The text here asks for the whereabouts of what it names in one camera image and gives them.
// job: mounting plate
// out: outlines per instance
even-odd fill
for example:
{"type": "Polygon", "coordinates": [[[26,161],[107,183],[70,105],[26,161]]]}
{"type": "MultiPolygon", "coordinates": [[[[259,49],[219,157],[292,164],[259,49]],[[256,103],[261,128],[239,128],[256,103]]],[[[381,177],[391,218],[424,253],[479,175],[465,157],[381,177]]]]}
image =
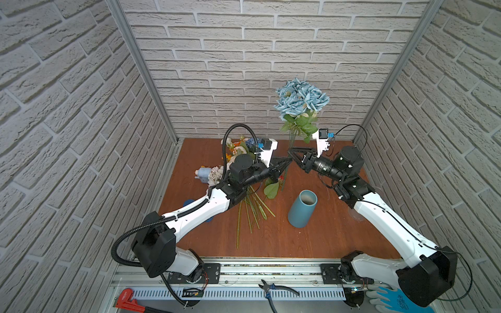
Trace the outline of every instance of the mounting plate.
{"type": "MultiPolygon", "coordinates": [[[[320,264],[320,270],[322,272],[322,280],[324,281],[324,284],[326,285],[332,285],[332,284],[343,284],[343,285],[350,285],[344,281],[342,281],[339,276],[338,276],[338,267],[339,263],[324,263],[320,264]]],[[[361,278],[356,279],[353,284],[367,284],[367,283],[374,283],[374,280],[372,278],[364,278],[364,281],[362,281],[361,278]]]]}
{"type": "MultiPolygon", "coordinates": [[[[209,278],[208,284],[219,283],[220,269],[221,269],[220,263],[205,263],[203,265],[203,270],[207,273],[207,277],[209,278]]],[[[187,283],[188,278],[181,273],[169,272],[167,281],[169,283],[187,283]]],[[[202,276],[195,283],[204,283],[202,276]]]]}

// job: white brick wall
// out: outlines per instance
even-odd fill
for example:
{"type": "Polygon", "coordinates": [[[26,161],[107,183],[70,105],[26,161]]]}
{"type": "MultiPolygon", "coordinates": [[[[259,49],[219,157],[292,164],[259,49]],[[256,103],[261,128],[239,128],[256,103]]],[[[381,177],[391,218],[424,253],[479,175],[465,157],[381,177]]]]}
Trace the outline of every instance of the white brick wall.
{"type": "Polygon", "coordinates": [[[0,10],[0,311],[95,312],[172,143],[105,1],[0,10]]]}
{"type": "MultiPolygon", "coordinates": [[[[501,309],[499,9],[444,2],[371,121],[364,151],[385,200],[471,265],[469,296],[443,302],[456,312],[501,309]]],[[[460,265],[446,296],[462,295],[468,284],[460,265]]]]}
{"type": "Polygon", "coordinates": [[[427,3],[120,1],[180,137],[259,119],[257,134],[283,139],[275,88],[306,79],[331,97],[319,123],[361,121],[427,3]]]}

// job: aluminum frame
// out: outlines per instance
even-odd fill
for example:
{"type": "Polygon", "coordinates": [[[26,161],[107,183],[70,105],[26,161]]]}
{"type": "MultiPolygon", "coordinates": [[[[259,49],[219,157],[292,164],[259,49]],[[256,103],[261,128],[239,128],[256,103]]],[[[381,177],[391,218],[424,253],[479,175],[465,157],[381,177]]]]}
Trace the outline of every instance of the aluminum frame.
{"type": "Polygon", "coordinates": [[[172,126],[172,122],[169,119],[169,115],[163,106],[162,99],[160,98],[160,93],[156,87],[155,82],[153,81],[153,77],[151,76],[150,70],[148,69],[148,65],[144,60],[141,49],[139,48],[139,44],[137,43],[136,37],[132,32],[132,27],[125,16],[125,12],[120,4],[119,0],[107,0],[108,7],[110,9],[111,15],[114,17],[115,22],[117,23],[118,30],[122,33],[122,37],[125,41],[125,44],[129,48],[130,55],[134,59],[136,63],[137,69],[139,70],[139,74],[144,80],[144,85],[148,89],[151,99],[153,100],[153,104],[158,110],[160,114],[160,118],[162,119],[163,124],[167,128],[167,134],[174,144],[178,144],[179,137],[176,135],[176,131],[174,130],[174,126],[172,126]]]}
{"type": "MultiPolygon", "coordinates": [[[[376,114],[377,110],[383,103],[383,100],[386,98],[386,95],[390,91],[391,87],[397,81],[398,76],[400,75],[403,68],[409,61],[409,58],[411,57],[412,53],[414,53],[417,44],[419,43],[424,33],[428,29],[431,21],[438,12],[438,9],[442,6],[443,2],[444,0],[430,0],[428,2],[428,5],[424,8],[423,14],[421,15],[419,21],[417,22],[417,25],[414,28],[414,31],[412,32],[409,40],[407,41],[404,48],[402,49],[402,52],[399,54],[397,60],[393,64],[390,73],[388,74],[388,76],[386,76],[386,79],[384,80],[383,85],[379,89],[376,98],[374,98],[374,101],[372,102],[372,105],[369,108],[369,111],[367,112],[367,115],[365,116],[361,124],[364,128],[367,128],[369,126],[370,122],[372,121],[372,118],[374,117],[374,114],[376,114]]],[[[353,137],[352,140],[353,143],[357,143],[360,140],[362,133],[363,130],[360,128],[353,137]]]]}

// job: blue flower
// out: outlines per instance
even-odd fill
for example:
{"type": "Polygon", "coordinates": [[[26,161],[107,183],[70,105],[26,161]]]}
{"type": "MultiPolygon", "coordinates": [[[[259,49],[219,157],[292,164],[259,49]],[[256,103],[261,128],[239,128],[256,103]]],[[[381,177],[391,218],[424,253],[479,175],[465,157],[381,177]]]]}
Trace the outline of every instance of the blue flower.
{"type": "Polygon", "coordinates": [[[285,121],[285,114],[297,116],[305,113],[307,109],[318,112],[330,100],[320,89],[298,78],[287,81],[282,88],[277,88],[277,94],[280,98],[274,108],[282,113],[280,118],[283,121],[285,121]]]}
{"type": "Polygon", "coordinates": [[[247,148],[250,150],[250,151],[253,151],[254,150],[254,138],[250,137],[249,139],[247,139],[245,141],[245,145],[247,146],[247,148]]]}

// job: wire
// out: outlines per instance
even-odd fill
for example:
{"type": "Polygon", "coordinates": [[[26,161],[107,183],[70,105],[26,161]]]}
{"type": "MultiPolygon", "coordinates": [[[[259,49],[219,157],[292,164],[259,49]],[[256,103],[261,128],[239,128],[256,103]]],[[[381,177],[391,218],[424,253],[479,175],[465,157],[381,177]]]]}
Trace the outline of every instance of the wire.
{"type": "Polygon", "coordinates": [[[437,298],[437,299],[440,300],[440,301],[454,302],[454,301],[459,301],[459,300],[463,299],[464,297],[466,297],[469,294],[471,288],[473,287],[473,272],[471,271],[471,267],[469,266],[469,264],[464,259],[464,256],[461,253],[456,252],[456,251],[443,251],[443,250],[438,250],[438,249],[432,248],[432,247],[426,245],[425,243],[423,243],[423,245],[425,247],[428,247],[428,248],[432,249],[432,250],[439,251],[439,252],[442,252],[442,253],[455,253],[455,254],[459,255],[463,259],[464,264],[466,264],[466,267],[468,267],[468,271],[470,273],[470,284],[468,286],[468,289],[466,290],[466,292],[462,296],[460,296],[460,297],[458,297],[456,299],[441,299],[441,298],[437,298]]]}
{"type": "Polygon", "coordinates": [[[432,248],[429,245],[427,245],[426,243],[424,243],[421,240],[419,240],[416,236],[414,236],[414,234],[412,232],[410,232],[410,230],[408,230],[407,228],[405,228],[405,226],[402,225],[402,223],[400,223],[400,221],[395,216],[393,216],[393,214],[391,214],[390,212],[388,212],[388,209],[385,209],[384,207],[380,206],[379,204],[376,204],[376,203],[373,203],[373,202],[370,202],[370,201],[365,201],[365,200],[358,200],[358,201],[360,201],[360,202],[367,202],[367,203],[370,203],[370,204],[374,204],[374,205],[380,207],[381,209],[383,209],[383,211],[385,211],[386,213],[390,214],[390,216],[393,217],[393,219],[396,220],[400,224],[400,226],[402,226],[409,234],[411,234],[412,237],[414,237],[414,239],[416,239],[417,241],[419,241],[419,243],[421,243],[425,247],[430,248],[430,249],[435,250],[435,251],[438,251],[438,252],[442,252],[442,253],[458,254],[463,259],[464,263],[466,264],[466,267],[468,267],[468,271],[469,271],[469,274],[470,274],[470,284],[469,284],[468,290],[466,290],[466,292],[462,296],[460,296],[460,297],[458,297],[456,299],[441,299],[441,298],[437,298],[438,300],[440,300],[440,301],[447,301],[447,302],[454,302],[454,301],[459,301],[459,300],[463,299],[464,297],[466,297],[469,294],[469,292],[470,292],[470,290],[471,290],[471,288],[473,286],[473,272],[471,271],[471,267],[469,266],[468,262],[466,262],[466,259],[464,258],[464,256],[460,252],[457,252],[457,251],[445,251],[445,250],[439,250],[439,249],[436,249],[436,248],[432,248]]]}
{"type": "MultiPolygon", "coordinates": [[[[201,203],[199,203],[198,205],[196,205],[195,207],[193,207],[193,208],[191,208],[191,209],[189,209],[187,211],[179,213],[177,215],[177,218],[180,218],[180,217],[183,217],[183,216],[186,216],[186,215],[188,215],[190,213],[195,212],[199,208],[203,207],[207,202],[209,202],[209,199],[206,198],[201,203]]],[[[161,218],[158,221],[155,221],[155,222],[152,222],[152,223],[149,223],[149,224],[144,224],[144,225],[137,226],[137,227],[132,228],[131,230],[125,232],[123,235],[121,235],[120,237],[118,237],[118,239],[111,246],[111,251],[110,251],[111,257],[115,260],[115,262],[117,262],[119,264],[122,264],[122,265],[142,267],[143,265],[140,262],[129,261],[129,260],[121,258],[118,255],[117,250],[118,250],[118,246],[120,245],[120,243],[122,241],[124,241],[127,237],[131,236],[132,234],[137,233],[138,231],[140,231],[142,229],[150,228],[151,226],[160,225],[160,224],[163,224],[163,223],[174,221],[175,219],[176,219],[176,215],[171,215],[171,216],[168,216],[168,217],[165,217],[165,218],[161,218]]]]}
{"type": "Polygon", "coordinates": [[[253,193],[256,193],[256,192],[259,190],[259,188],[261,188],[261,186],[262,186],[262,185],[263,185],[263,181],[261,181],[261,184],[259,184],[259,187],[258,187],[256,190],[254,190],[254,191],[253,191],[253,192],[251,192],[251,193],[248,193],[247,195],[248,195],[248,196],[250,196],[250,195],[252,195],[253,193]]]}
{"type": "Polygon", "coordinates": [[[367,141],[369,140],[369,135],[367,134],[367,131],[365,130],[365,128],[364,128],[362,125],[360,125],[360,124],[348,124],[348,125],[345,125],[345,126],[341,127],[341,129],[340,129],[340,130],[338,130],[338,131],[337,131],[337,133],[334,135],[334,138],[335,138],[335,137],[339,134],[339,132],[340,132],[340,131],[342,131],[343,129],[345,129],[345,128],[346,128],[346,127],[348,127],[348,126],[358,126],[358,127],[360,127],[361,129],[363,129],[363,130],[364,130],[364,133],[365,133],[365,143],[364,143],[364,146],[362,147],[362,150],[360,150],[360,153],[359,153],[359,154],[358,154],[358,156],[357,156],[357,159],[358,159],[358,157],[359,157],[359,156],[362,154],[362,152],[364,151],[365,146],[367,146],[367,141]]]}
{"type": "Polygon", "coordinates": [[[227,164],[227,160],[226,160],[226,140],[228,139],[228,136],[230,134],[230,132],[237,128],[237,127],[243,127],[245,129],[247,129],[250,134],[252,135],[252,138],[254,139],[254,155],[256,156],[254,158],[254,164],[256,164],[259,160],[259,148],[258,148],[258,138],[256,137],[256,135],[254,134],[254,131],[249,127],[247,126],[246,124],[244,123],[236,123],[236,124],[233,124],[231,125],[225,132],[223,138],[222,138],[222,159],[223,159],[223,167],[222,167],[222,175],[221,175],[221,181],[224,180],[225,176],[226,176],[226,164],[227,164]]]}
{"type": "MultiPolygon", "coordinates": [[[[335,142],[336,142],[336,136],[332,137],[332,139],[330,139],[330,138],[329,138],[329,140],[328,140],[327,142],[331,142],[331,141],[334,141],[333,143],[335,143],[335,142]]],[[[330,157],[332,156],[332,154],[334,153],[334,145],[331,145],[331,147],[332,147],[331,154],[327,154],[327,153],[325,154],[325,155],[326,155],[327,157],[329,157],[329,158],[330,158],[330,157]]]]}
{"type": "Polygon", "coordinates": [[[320,173],[319,173],[319,172],[317,172],[317,176],[318,176],[318,179],[320,179],[320,181],[322,182],[322,184],[323,184],[324,186],[326,186],[326,187],[327,187],[327,188],[329,188],[329,189],[333,189],[332,184],[329,186],[328,184],[326,184],[326,183],[324,182],[324,180],[320,177],[320,173]]]}
{"type": "Polygon", "coordinates": [[[170,294],[174,297],[174,299],[176,299],[177,302],[179,302],[182,306],[184,307],[192,307],[194,306],[195,304],[199,303],[200,300],[194,300],[194,301],[184,301],[182,300],[175,292],[174,290],[172,289],[172,287],[170,286],[169,282],[167,281],[167,279],[165,278],[164,274],[160,274],[160,276],[162,277],[162,280],[163,280],[163,283],[165,284],[165,286],[167,287],[167,289],[169,289],[169,292],[170,294]]]}

